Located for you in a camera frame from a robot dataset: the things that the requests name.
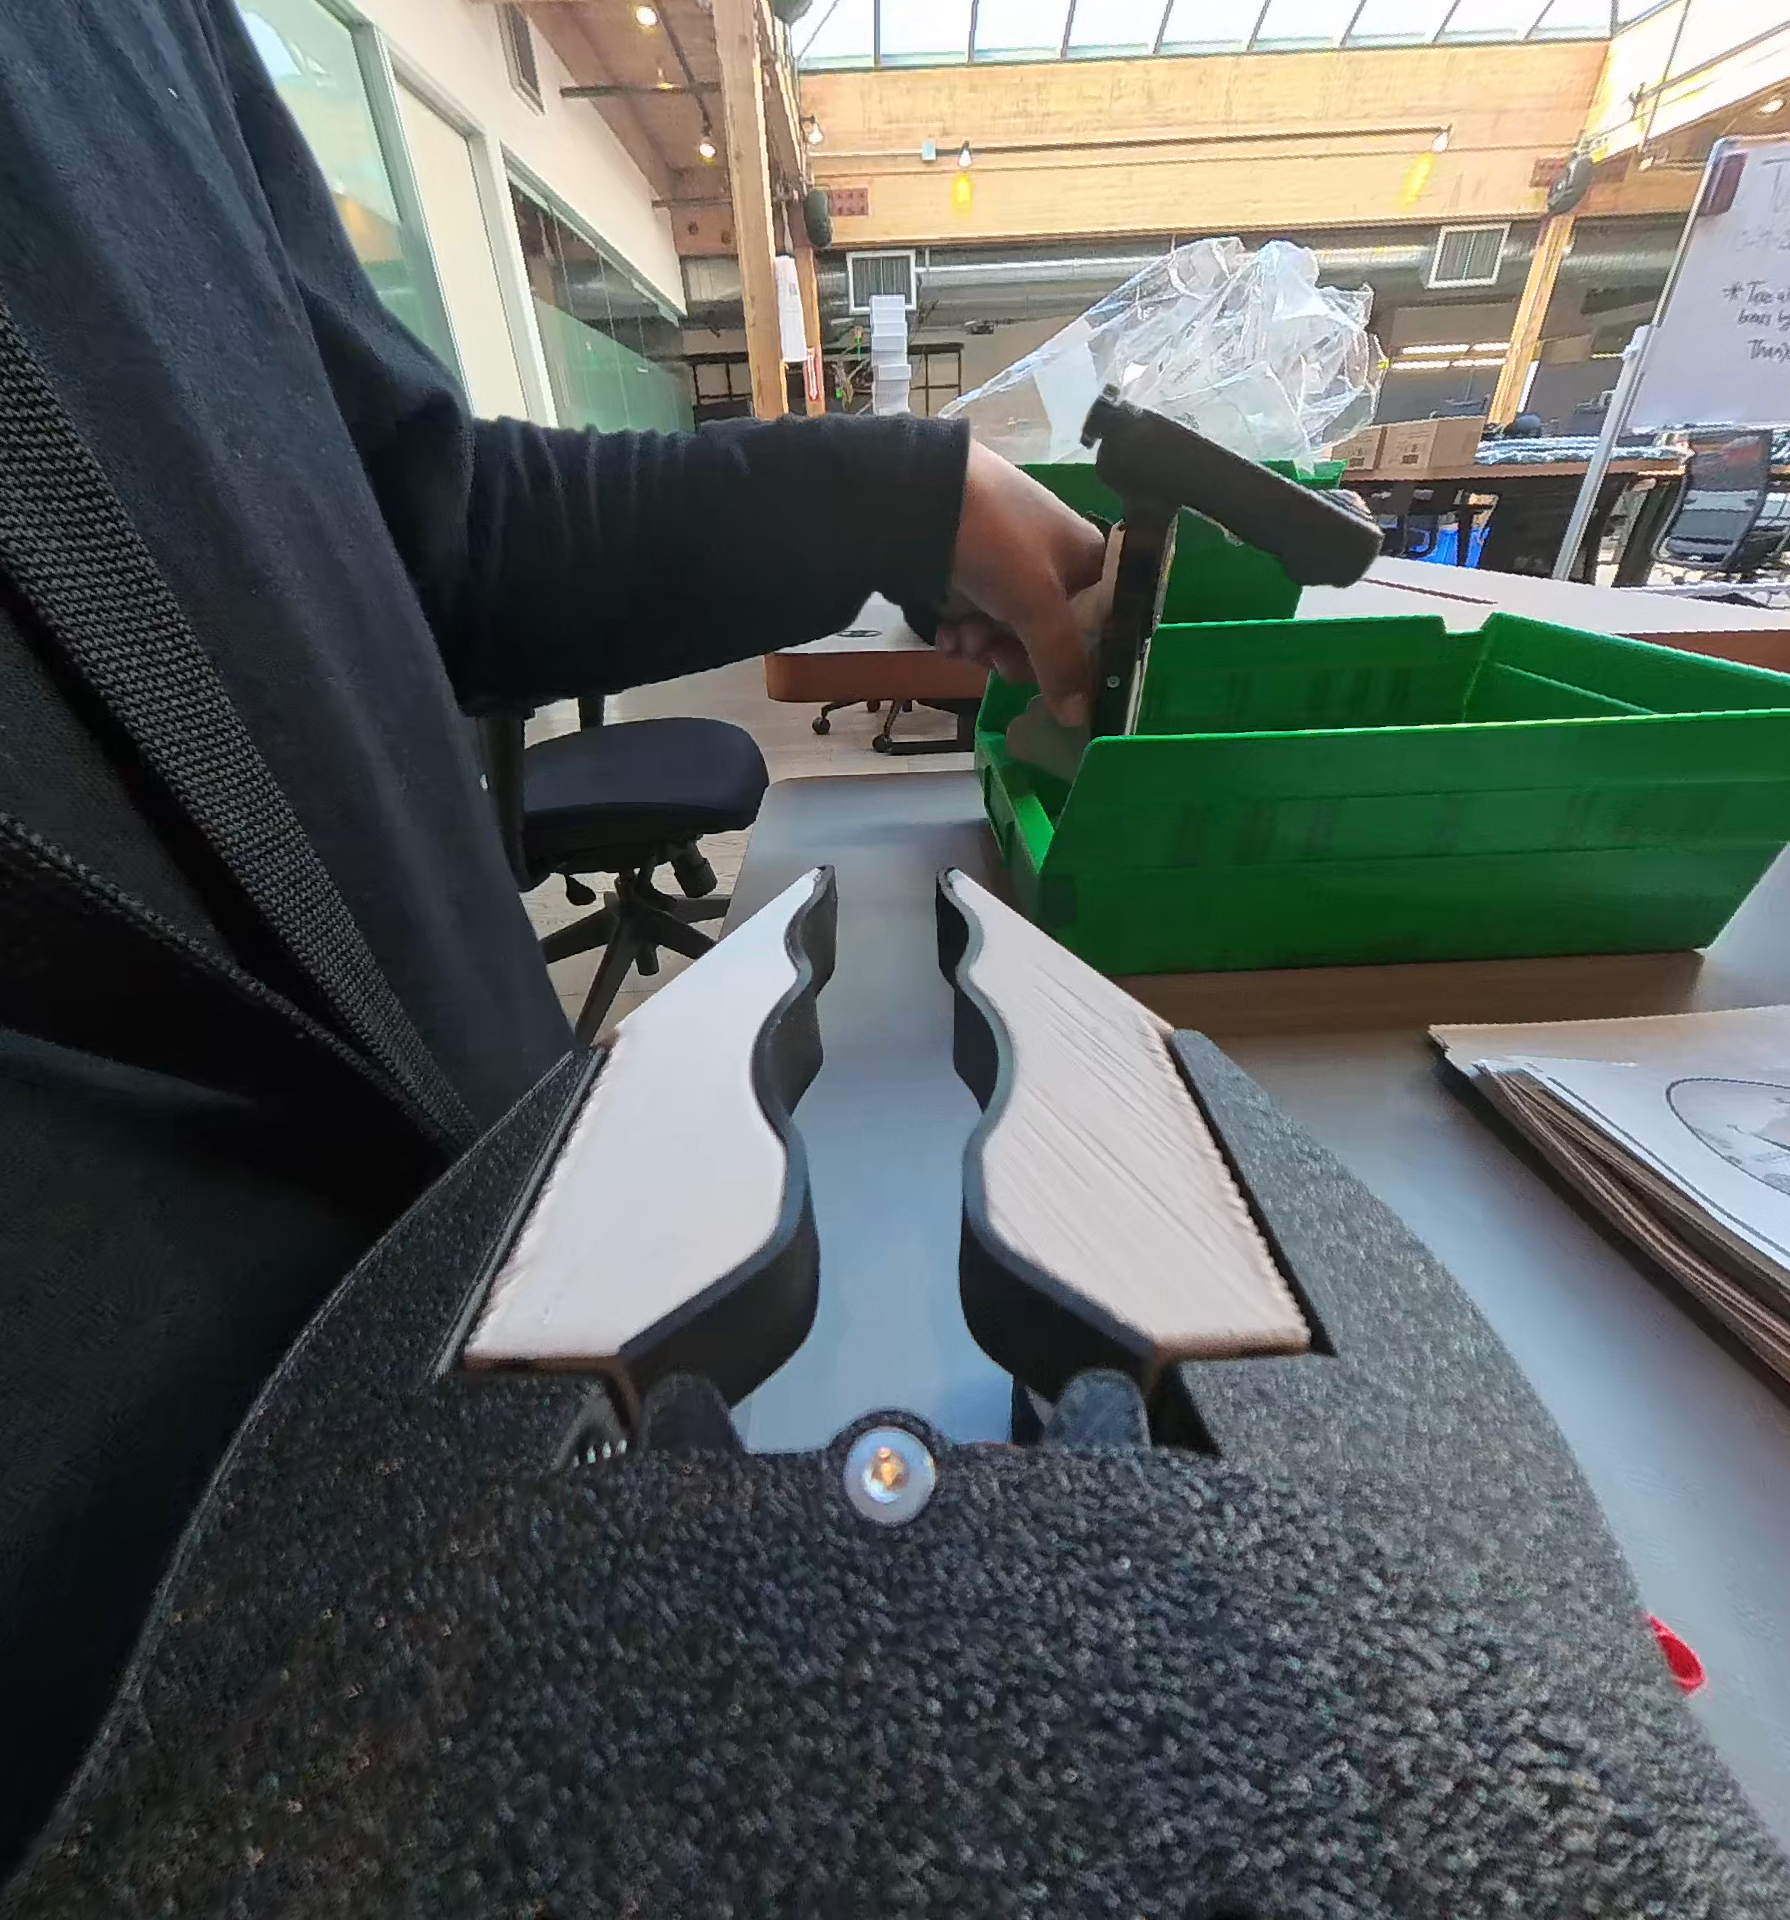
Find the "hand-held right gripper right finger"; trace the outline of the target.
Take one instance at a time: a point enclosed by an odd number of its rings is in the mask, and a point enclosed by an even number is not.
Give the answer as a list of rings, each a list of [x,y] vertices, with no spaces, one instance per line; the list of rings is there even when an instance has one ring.
[[[961,869],[934,894],[961,1154],[957,1287],[1025,1390],[1298,1358],[1313,1321],[1196,1094],[1177,1033]]]

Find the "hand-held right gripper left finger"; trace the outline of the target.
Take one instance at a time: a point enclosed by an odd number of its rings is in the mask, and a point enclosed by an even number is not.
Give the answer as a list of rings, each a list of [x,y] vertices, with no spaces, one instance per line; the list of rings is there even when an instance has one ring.
[[[832,866],[795,876],[583,1063],[461,1319],[474,1378],[672,1378],[728,1405],[811,1332],[818,1234],[795,1112],[824,1063]]]

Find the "person's left forearm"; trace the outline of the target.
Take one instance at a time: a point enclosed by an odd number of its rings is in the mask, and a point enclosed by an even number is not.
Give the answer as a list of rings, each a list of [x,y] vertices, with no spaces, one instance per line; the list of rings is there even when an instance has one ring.
[[[969,465],[957,422],[451,426],[415,438],[382,499],[467,711],[755,659],[871,596],[919,610],[950,585]]]

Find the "grey desk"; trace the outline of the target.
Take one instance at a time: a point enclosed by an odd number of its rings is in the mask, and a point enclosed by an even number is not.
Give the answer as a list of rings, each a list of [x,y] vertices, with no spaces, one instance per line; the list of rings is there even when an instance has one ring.
[[[795,1122],[818,1312],[738,1409],[754,1450],[806,1451],[896,1407],[1003,1440],[1009,1382],[971,1340],[956,1256],[977,1107],[937,963],[937,876],[1006,891],[971,773],[786,780],[764,799],[732,923],[834,868],[824,1050]],[[1320,1356],[1201,1370],[1175,1405],[1228,1465],[1327,1492],[1409,1492],[1449,1519],[1504,1475],[1500,1539],[1531,1539],[1577,1465],[1646,1613],[1697,1652],[1693,1715],[1790,1854],[1790,1390],[1655,1279],[1455,1083],[1432,1028],[1790,1006],[1790,850],[1701,953],[1175,972],[1125,989],[1205,1035],[1234,1157],[1263,1182]]]

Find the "person's left hand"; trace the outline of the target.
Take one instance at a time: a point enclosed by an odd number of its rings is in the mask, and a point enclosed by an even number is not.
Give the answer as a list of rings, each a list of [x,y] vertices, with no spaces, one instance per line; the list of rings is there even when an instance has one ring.
[[[1108,553],[1099,525],[971,443],[932,646],[1032,684],[1058,723],[1087,728],[1097,695],[1087,631]]]

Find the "clear plastic bag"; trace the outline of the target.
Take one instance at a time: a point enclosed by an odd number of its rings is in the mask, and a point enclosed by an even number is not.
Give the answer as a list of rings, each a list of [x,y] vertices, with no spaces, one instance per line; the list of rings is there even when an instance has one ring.
[[[1367,288],[1321,284],[1313,252],[1201,237],[1147,261],[1047,341],[957,395],[1012,464],[1090,464],[1102,389],[1257,464],[1312,469],[1373,422],[1386,359]]]

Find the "cardboard boxes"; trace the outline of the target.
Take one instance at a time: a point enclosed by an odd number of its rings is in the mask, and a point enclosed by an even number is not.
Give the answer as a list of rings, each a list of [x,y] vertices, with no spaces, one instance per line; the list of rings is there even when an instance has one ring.
[[[1484,418],[1438,415],[1369,424],[1337,440],[1327,457],[1343,474],[1371,471],[1466,471],[1479,460]]]

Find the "wooden-edged table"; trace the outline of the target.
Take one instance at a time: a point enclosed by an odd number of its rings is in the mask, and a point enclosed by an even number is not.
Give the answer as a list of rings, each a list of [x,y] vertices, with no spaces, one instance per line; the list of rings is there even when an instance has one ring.
[[[1602,587],[1525,574],[1377,560],[1352,587],[1304,587],[1299,617],[1422,615],[1469,631],[1496,611],[1686,654],[1790,673],[1790,610],[1648,587]],[[764,657],[777,703],[956,703],[977,700],[986,673],[935,652],[871,596],[842,631]]]

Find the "black office chair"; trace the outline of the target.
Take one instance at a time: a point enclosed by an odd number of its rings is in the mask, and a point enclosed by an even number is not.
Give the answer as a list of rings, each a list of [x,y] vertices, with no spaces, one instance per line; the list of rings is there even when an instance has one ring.
[[[713,948],[708,926],[729,900],[699,844],[755,823],[764,751],[716,717],[602,723],[528,745],[524,720],[507,716],[479,723],[479,745],[515,886],[532,894],[560,877],[581,904],[586,877],[614,882],[592,914],[540,941],[546,963],[599,953],[571,1021],[574,1044],[589,1048],[629,972],[652,976],[664,951],[696,960]]]

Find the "whiteboard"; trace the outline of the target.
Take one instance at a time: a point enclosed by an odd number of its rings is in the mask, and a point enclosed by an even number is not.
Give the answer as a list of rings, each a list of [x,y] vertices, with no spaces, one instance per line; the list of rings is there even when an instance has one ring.
[[[1627,426],[1790,427],[1790,136],[1707,153],[1651,322],[1632,335],[1552,574],[1573,574]]]

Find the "open instruction booklet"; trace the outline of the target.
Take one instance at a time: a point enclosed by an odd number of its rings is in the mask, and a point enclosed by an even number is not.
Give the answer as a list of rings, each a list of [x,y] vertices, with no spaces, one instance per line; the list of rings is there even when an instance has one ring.
[[[1790,1004],[1444,1021],[1442,1059],[1790,1388]]]

